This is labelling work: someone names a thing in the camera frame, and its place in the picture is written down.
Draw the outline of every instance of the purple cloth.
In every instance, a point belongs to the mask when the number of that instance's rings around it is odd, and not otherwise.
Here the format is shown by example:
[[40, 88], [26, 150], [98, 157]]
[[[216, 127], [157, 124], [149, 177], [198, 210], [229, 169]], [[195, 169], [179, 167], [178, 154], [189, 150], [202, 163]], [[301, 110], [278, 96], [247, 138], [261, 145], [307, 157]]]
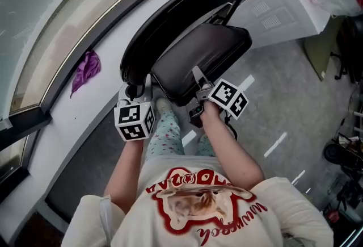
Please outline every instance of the purple cloth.
[[73, 93], [84, 85], [89, 78], [94, 77], [101, 70], [101, 62], [98, 55], [94, 51], [86, 52], [84, 59], [77, 67], [77, 73], [72, 83], [72, 97]]

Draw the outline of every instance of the floral pajama pants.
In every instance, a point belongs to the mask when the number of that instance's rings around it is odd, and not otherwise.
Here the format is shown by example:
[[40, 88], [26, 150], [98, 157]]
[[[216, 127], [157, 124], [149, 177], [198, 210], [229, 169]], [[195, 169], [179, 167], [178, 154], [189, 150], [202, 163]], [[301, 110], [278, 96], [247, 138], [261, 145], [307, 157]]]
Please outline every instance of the floral pajama pants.
[[[164, 112], [161, 116], [157, 129], [147, 146], [145, 160], [164, 154], [185, 155], [180, 127], [173, 111]], [[199, 140], [195, 155], [216, 156], [206, 134]]]

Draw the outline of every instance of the floor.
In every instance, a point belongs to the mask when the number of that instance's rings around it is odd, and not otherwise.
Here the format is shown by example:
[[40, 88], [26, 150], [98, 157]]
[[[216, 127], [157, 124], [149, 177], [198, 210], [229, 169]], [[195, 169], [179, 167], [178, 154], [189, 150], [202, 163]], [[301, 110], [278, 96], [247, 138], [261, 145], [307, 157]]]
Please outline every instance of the floor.
[[[310, 189], [309, 199], [318, 208], [326, 204], [327, 189], [340, 173], [337, 165], [322, 157], [323, 147], [346, 116], [340, 132], [352, 133], [348, 104], [355, 86], [347, 76], [334, 79], [339, 66], [330, 59], [325, 80], [320, 82], [303, 52], [302, 41], [295, 40], [248, 51], [222, 76], [236, 85], [249, 75], [255, 79], [245, 92], [250, 103], [239, 120], [231, 121], [240, 144], [267, 178], [280, 176], [293, 181], [305, 171], [295, 187], [303, 193]], [[185, 107], [174, 110], [182, 137], [192, 129], [198, 136], [202, 134], [188, 123]], [[287, 137], [265, 158], [264, 153], [284, 132]], [[187, 145], [186, 153], [192, 153], [197, 138]], [[103, 193], [123, 146], [111, 111], [69, 162], [48, 202], [71, 218], [83, 195]]]

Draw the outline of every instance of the hand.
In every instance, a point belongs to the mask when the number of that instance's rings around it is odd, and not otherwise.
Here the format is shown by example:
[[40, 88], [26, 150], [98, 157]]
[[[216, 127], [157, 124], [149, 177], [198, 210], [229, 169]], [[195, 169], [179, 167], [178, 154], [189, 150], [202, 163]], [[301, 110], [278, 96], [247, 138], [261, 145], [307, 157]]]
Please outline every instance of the hand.
[[200, 116], [203, 124], [212, 122], [213, 120], [221, 120], [220, 109], [215, 103], [211, 101], [205, 101], [203, 107], [204, 111]]

